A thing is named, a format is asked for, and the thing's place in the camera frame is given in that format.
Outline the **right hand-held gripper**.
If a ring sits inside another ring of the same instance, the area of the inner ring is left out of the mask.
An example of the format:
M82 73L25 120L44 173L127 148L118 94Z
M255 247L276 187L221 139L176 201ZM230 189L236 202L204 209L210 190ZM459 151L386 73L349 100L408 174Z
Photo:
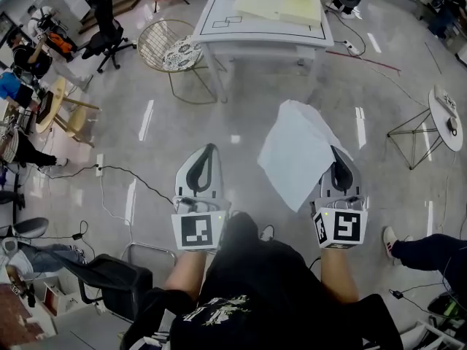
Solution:
M364 241L366 198L353 160L338 147L331 150L335 161L318 182L319 196L310 202L312 220L321 249L349 249Z

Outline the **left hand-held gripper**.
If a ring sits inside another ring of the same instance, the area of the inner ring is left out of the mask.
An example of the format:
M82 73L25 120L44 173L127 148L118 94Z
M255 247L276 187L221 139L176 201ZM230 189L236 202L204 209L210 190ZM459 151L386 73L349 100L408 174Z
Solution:
M205 182L199 179L205 176ZM193 152L175 176L171 223L181 251L214 251L220 245L231 202L224 196L217 147L208 143Z

